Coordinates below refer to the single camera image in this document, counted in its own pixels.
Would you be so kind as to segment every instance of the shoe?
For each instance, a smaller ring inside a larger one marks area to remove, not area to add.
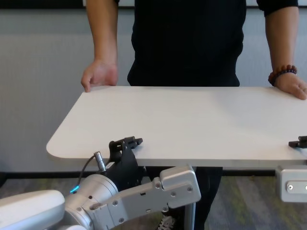
[[[156,230],[174,230],[176,219],[172,216],[163,216]]]

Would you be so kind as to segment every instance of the wooden bead bracelet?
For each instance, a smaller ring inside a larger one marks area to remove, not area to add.
[[[297,68],[295,66],[291,66],[291,65],[283,65],[281,68],[277,68],[275,71],[273,71],[270,75],[269,75],[269,83],[272,86],[275,86],[275,82],[276,79],[284,74],[284,73],[294,73],[297,74]]]

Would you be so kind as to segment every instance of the hand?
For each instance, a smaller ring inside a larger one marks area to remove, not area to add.
[[[116,65],[105,64],[95,60],[83,73],[81,84],[85,92],[90,92],[91,87],[102,85],[116,85],[118,71]]]
[[[276,79],[275,86],[301,100],[307,99],[307,84],[293,73],[285,73],[279,76]]]

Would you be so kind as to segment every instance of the white wall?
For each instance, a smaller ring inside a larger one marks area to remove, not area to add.
[[[133,62],[133,11],[118,22],[119,84]],[[307,10],[301,10],[296,65],[307,80]],[[271,71],[264,18],[248,10],[237,74],[243,86],[265,86]],[[46,143],[82,92],[93,59],[85,11],[0,11],[0,172],[78,171],[84,162],[59,161]]]

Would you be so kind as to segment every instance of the screw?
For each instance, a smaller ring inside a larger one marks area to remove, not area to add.
[[[168,211],[168,208],[167,207],[164,207],[163,209],[162,209],[162,212],[167,212]]]

